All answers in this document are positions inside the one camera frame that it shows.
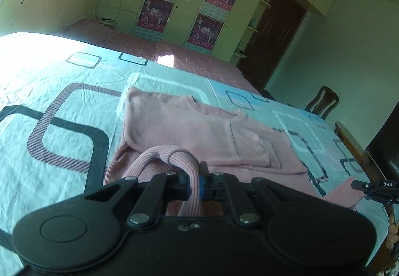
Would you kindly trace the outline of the dark wooden chair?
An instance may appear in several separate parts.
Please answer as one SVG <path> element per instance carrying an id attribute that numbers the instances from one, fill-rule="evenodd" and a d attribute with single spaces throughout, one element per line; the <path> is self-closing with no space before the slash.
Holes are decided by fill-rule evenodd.
<path id="1" fill-rule="evenodd" d="M 317 95 L 306 105 L 305 111 L 325 120 L 338 103 L 339 96 L 329 87 L 322 86 Z"/>

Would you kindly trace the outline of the cream arched headboard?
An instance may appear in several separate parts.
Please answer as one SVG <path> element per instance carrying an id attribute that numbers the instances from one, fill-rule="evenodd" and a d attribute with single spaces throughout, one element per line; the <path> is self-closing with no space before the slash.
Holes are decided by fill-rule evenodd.
<path id="1" fill-rule="evenodd" d="M 2 0 L 1 35 L 53 34 L 81 19 L 95 17 L 95 0 Z"/>

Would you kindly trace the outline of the lower right pink poster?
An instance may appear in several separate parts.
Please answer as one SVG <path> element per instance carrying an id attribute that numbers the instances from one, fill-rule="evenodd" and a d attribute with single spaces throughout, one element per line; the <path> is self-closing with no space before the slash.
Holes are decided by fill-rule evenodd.
<path id="1" fill-rule="evenodd" d="M 200 48 L 212 50 L 222 26 L 222 22 L 200 13 L 187 42 Z"/>

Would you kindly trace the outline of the lower left pink poster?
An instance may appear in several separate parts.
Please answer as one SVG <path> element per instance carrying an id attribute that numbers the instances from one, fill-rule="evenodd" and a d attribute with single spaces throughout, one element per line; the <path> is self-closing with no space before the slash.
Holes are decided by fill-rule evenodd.
<path id="1" fill-rule="evenodd" d="M 162 33 L 166 27 L 173 3 L 167 0 L 145 0 L 137 27 Z"/>

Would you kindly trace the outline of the pink checked bed cover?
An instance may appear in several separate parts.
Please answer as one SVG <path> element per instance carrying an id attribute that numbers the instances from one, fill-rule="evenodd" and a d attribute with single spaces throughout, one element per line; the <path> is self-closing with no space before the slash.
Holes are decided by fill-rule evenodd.
<path id="1" fill-rule="evenodd" d="M 174 67 L 177 69 L 252 92 L 257 96 L 260 94 L 236 66 L 226 61 L 168 42 L 151 42 L 131 36 L 93 19 L 81 19 L 69 26 L 61 27 L 55 34 L 153 62 L 163 56 L 173 56 Z"/>

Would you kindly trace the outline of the corner shelf unit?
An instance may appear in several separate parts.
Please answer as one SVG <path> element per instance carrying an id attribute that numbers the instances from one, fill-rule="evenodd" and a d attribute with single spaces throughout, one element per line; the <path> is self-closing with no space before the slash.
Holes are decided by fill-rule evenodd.
<path id="1" fill-rule="evenodd" d="M 241 59 L 245 59 L 245 49 L 250 43 L 251 38 L 254 34 L 258 32 L 257 25 L 259 24 L 262 16 L 264 15 L 264 11 L 271 8 L 269 2 L 267 0 L 260 0 L 254 14 L 252 15 L 248 26 L 245 28 L 245 31 L 240 39 L 240 42 L 233 53 L 231 60 L 229 61 L 230 64 L 236 65 Z"/>

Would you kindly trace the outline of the dark wooden door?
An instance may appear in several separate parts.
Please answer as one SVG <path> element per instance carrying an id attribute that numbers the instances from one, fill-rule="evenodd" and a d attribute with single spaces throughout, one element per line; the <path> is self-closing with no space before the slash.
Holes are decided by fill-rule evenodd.
<path id="1" fill-rule="evenodd" d="M 295 0 L 269 0 L 269 5 L 237 65 L 257 91 L 266 86 L 306 15 Z"/>

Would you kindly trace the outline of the patterned light blue bedsheet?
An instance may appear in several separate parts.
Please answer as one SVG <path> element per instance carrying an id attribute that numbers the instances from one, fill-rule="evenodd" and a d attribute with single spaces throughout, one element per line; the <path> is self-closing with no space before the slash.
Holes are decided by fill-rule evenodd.
<path id="1" fill-rule="evenodd" d="M 320 196 L 348 177 L 367 179 L 320 117 L 263 98 L 250 85 L 181 71 L 172 56 L 150 61 L 58 36 L 9 34 L 1 38 L 2 275 L 22 268 L 11 241 L 20 218 L 102 185 L 131 87 L 188 96 L 285 132 Z"/>

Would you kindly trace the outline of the wooden bed footboard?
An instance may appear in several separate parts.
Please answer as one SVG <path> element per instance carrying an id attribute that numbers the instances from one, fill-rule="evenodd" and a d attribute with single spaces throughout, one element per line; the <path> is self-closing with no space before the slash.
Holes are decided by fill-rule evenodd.
<path id="1" fill-rule="evenodd" d="M 335 133 L 372 182 L 386 179 L 386 176 L 368 151 L 354 139 L 352 134 L 339 121 L 335 122 Z M 377 275 L 377 273 L 393 267 L 395 261 L 391 257 L 391 251 L 386 247 L 386 238 L 384 238 L 383 243 L 379 246 L 367 268 L 372 274 Z"/>

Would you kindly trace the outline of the pink sweatshirt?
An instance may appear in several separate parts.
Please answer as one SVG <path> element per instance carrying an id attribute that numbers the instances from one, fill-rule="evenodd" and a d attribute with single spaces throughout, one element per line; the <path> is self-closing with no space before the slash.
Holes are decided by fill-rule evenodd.
<path id="1" fill-rule="evenodd" d="M 128 91 L 120 145 L 105 174 L 110 184 L 125 177 L 148 182 L 167 172 L 184 172 L 191 194 L 171 202 L 168 215 L 221 215 L 222 207 L 200 199 L 200 163 L 212 173 L 248 183 L 265 178 L 311 196 L 316 195 L 308 169 L 294 152 L 287 134 L 275 131 L 237 110 L 229 112 L 173 96 Z"/>

